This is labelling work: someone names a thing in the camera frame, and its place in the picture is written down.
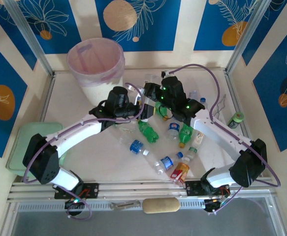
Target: white floor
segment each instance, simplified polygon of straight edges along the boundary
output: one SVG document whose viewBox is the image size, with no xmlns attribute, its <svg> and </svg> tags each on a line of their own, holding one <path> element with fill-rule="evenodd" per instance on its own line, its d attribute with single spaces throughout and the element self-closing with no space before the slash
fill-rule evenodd
<svg viewBox="0 0 287 236">
<path fill-rule="evenodd" d="M 221 98 L 225 95 L 225 108 L 220 113 L 220 120 L 228 121 L 235 113 L 235 109 L 228 91 L 224 73 L 215 69 L 221 87 Z M 131 82 L 143 86 L 146 74 L 160 75 L 161 70 L 126 70 L 124 82 Z M 183 83 L 185 93 L 196 89 L 198 96 L 205 97 L 209 108 L 217 96 L 217 89 L 213 78 L 207 71 L 186 69 L 176 73 Z M 69 73 L 60 73 L 56 76 L 52 96 L 48 106 L 45 122 L 60 122 L 64 127 L 80 120 L 92 109 L 91 104 L 79 88 L 73 76 Z M 117 133 L 113 127 L 104 132 L 89 137 L 68 151 L 64 160 L 64 167 L 72 170 L 83 180 L 95 181 L 129 181 L 129 180 L 164 180 L 168 175 L 158 176 L 151 165 L 172 152 L 187 151 L 178 147 L 178 142 L 169 142 L 165 137 L 168 123 L 157 115 L 149 119 L 149 123 L 159 134 L 160 139 L 149 144 L 140 133 L 138 139 L 143 141 L 150 150 L 147 158 L 135 155 L 117 140 Z M 204 140 L 200 149 L 199 158 L 194 160 L 188 178 L 200 178 L 212 167 L 221 167 L 232 163 L 232 159 L 217 144 L 208 138 Z"/>
</svg>

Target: green can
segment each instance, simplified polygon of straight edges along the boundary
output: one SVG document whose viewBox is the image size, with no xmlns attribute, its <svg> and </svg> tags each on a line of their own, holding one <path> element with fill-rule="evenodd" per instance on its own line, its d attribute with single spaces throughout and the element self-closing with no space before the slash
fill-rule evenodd
<svg viewBox="0 0 287 236">
<path fill-rule="evenodd" d="M 242 112 L 236 112 L 228 122 L 227 126 L 231 129 L 235 129 L 243 120 L 244 114 Z"/>
</svg>

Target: purple cable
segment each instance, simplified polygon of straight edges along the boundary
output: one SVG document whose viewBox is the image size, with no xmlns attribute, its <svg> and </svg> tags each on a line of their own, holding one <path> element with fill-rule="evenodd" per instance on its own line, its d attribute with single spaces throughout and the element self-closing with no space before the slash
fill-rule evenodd
<svg viewBox="0 0 287 236">
<path fill-rule="evenodd" d="M 134 87 L 134 88 L 137 90 L 137 92 L 139 93 L 139 95 L 141 96 L 141 98 L 143 97 L 142 93 L 141 93 L 140 90 L 137 88 L 137 86 L 135 86 L 135 85 L 133 85 L 133 84 L 131 84 L 131 83 L 125 83 L 125 84 Z M 85 125 L 85 124 L 88 124 L 88 123 L 91 123 L 91 122 L 94 122 L 94 121 L 107 120 L 107 121 L 116 121 L 116 122 L 118 122 L 118 123 L 127 123 L 127 122 L 129 122 L 129 121 L 131 121 L 131 120 L 137 119 L 137 118 L 142 114 L 143 110 L 144 110 L 144 105 L 141 106 L 140 111 L 139 111 L 138 114 L 136 114 L 134 117 L 129 118 L 129 119 L 95 118 L 95 119 L 86 120 L 86 121 L 84 121 L 83 123 L 78 123 L 78 124 L 72 126 L 71 128 L 65 130 L 64 132 L 58 134 L 57 139 L 61 138 L 63 135 L 66 135 L 67 133 L 71 132 L 72 130 L 75 130 L 76 128 L 78 128 L 78 127 L 80 127 L 80 126 L 83 126 L 83 125 Z M 51 143 L 52 143 L 53 141 L 55 141 L 55 140 L 56 140 L 56 137 L 53 137 L 51 140 L 49 140 L 47 143 L 45 143 L 45 144 L 35 153 L 35 155 L 33 156 L 33 158 L 30 160 L 29 164 L 28 164 L 27 167 L 26 167 L 24 176 L 23 176 L 23 182 L 24 182 L 25 184 L 29 184 L 29 183 L 33 183 L 33 182 L 36 182 L 36 181 L 37 181 L 36 179 L 31 180 L 31 181 L 27 181 L 27 180 L 26 180 L 26 179 L 27 179 L 27 175 L 28 175 L 28 173 L 29 173 L 29 171 L 30 171 L 30 168 L 32 167 L 32 164 L 34 163 L 34 161 L 36 160 L 36 158 L 39 156 L 39 154 L 40 154 L 49 144 L 51 144 Z M 72 193 L 71 191 L 69 191 L 69 190 L 67 190 L 67 189 L 65 189 L 65 188 L 62 188 L 61 186 L 58 186 L 58 187 L 61 188 L 63 191 L 67 192 L 68 194 L 70 194 L 70 195 L 76 197 L 77 199 L 79 199 L 79 200 L 80 200 L 81 202 L 83 202 L 83 203 L 87 206 L 87 208 L 90 210 L 90 215 L 89 215 L 88 217 L 86 217 L 86 218 L 76 218 L 76 217 L 72 217 L 72 216 L 71 216 L 71 218 L 72 218 L 72 219 L 77 219 L 77 220 L 88 220 L 88 219 L 90 219 L 90 217 L 91 217 L 91 215 L 92 215 L 92 211 L 91 211 L 90 206 L 86 203 L 86 201 L 82 200 L 81 198 L 79 198 L 77 195 L 75 195 L 75 194 Z"/>
<path fill-rule="evenodd" d="M 215 108 L 215 106 L 217 105 L 217 103 L 219 102 L 219 98 L 220 98 L 220 86 L 219 86 L 219 82 L 218 82 L 218 79 L 217 77 L 213 74 L 213 72 L 207 68 L 206 66 L 204 65 L 200 65 L 200 64 L 188 64 L 188 65 L 184 65 L 176 70 L 173 70 L 173 71 L 169 71 L 169 74 L 173 74 L 181 69 L 184 69 L 186 67 L 189 67 L 189 66 L 198 66 L 198 67 L 201 67 L 203 69 L 205 69 L 206 71 L 208 71 L 211 76 L 213 77 L 214 81 L 216 82 L 216 85 L 217 85 L 217 90 L 218 90 L 218 96 L 217 96 L 217 99 L 215 101 L 215 103 L 213 104 L 213 106 L 211 107 L 210 111 L 209 111 L 209 115 L 210 115 L 210 120 L 213 122 L 213 124 L 215 124 L 217 127 L 219 127 L 220 129 L 222 129 L 224 132 L 226 132 L 227 134 L 231 135 L 235 140 L 237 141 L 240 141 L 240 138 L 238 138 L 236 135 L 234 135 L 232 132 L 228 131 L 226 128 L 224 128 L 223 126 L 221 126 L 220 124 L 216 123 L 215 121 L 213 121 L 213 109 Z M 259 180 L 259 179 L 256 179 L 256 181 L 258 182 L 261 182 L 261 183 L 265 183 L 265 184 L 268 184 L 270 186 L 273 186 L 273 187 L 280 187 L 281 186 L 281 183 L 280 183 L 280 180 L 278 178 L 278 176 L 276 175 L 276 173 L 274 172 L 274 170 L 268 165 L 268 163 L 262 158 L 262 156 L 257 153 L 250 145 L 248 145 L 247 143 L 245 142 L 242 142 L 241 143 L 242 145 L 244 145 L 246 148 L 248 148 L 251 152 L 253 152 L 261 161 L 262 163 L 268 168 L 268 170 L 270 171 L 270 173 L 273 175 L 273 177 L 275 178 L 277 184 L 272 184 L 272 183 L 268 183 L 266 181 L 263 181 L 263 180 Z M 221 208 L 219 208 L 218 210 L 215 211 L 218 212 L 220 209 L 222 209 L 224 206 L 226 206 L 238 193 L 240 190 L 242 190 L 243 187 L 241 187 L 231 198 L 229 201 L 227 201 L 225 203 L 225 205 L 223 205 Z"/>
</svg>

